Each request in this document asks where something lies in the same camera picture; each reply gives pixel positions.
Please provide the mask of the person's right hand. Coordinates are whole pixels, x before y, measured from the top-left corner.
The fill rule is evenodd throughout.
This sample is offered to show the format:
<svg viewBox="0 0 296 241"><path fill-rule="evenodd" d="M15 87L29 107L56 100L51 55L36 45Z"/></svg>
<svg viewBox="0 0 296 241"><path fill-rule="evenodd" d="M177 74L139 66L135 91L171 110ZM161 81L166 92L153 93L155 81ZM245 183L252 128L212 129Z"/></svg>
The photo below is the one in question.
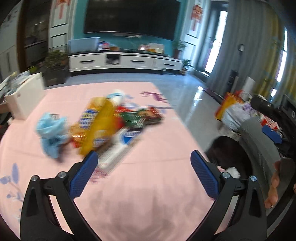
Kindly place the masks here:
<svg viewBox="0 0 296 241"><path fill-rule="evenodd" d="M276 205L293 180L295 162L290 158L282 158L274 163L274 168L275 172L270 180L268 196L264 202L266 209L271 209Z"/></svg>

